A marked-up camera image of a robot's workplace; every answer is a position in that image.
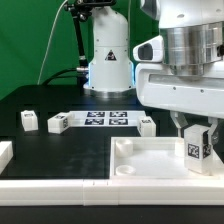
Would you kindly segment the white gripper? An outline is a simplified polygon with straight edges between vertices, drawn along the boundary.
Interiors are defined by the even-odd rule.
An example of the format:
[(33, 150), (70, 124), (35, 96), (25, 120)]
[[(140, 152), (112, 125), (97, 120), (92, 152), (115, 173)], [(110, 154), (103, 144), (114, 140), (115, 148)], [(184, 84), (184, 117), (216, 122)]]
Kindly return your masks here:
[(208, 140), (218, 152), (218, 118), (224, 119), (224, 62), (207, 64), (204, 72), (202, 76), (177, 76), (168, 66), (139, 63), (135, 72), (137, 97), (143, 106), (171, 111), (179, 137), (187, 125), (183, 113), (213, 117), (208, 119)]

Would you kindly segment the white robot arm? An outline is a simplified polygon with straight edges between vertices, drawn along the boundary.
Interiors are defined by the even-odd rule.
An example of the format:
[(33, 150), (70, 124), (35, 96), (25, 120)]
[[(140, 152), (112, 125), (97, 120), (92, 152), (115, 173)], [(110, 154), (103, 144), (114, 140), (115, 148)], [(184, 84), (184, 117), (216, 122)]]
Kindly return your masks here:
[(86, 93), (134, 90), (144, 106), (224, 120), (224, 0), (141, 0), (159, 35), (127, 56), (127, 21), (111, 7), (92, 10), (94, 58)]

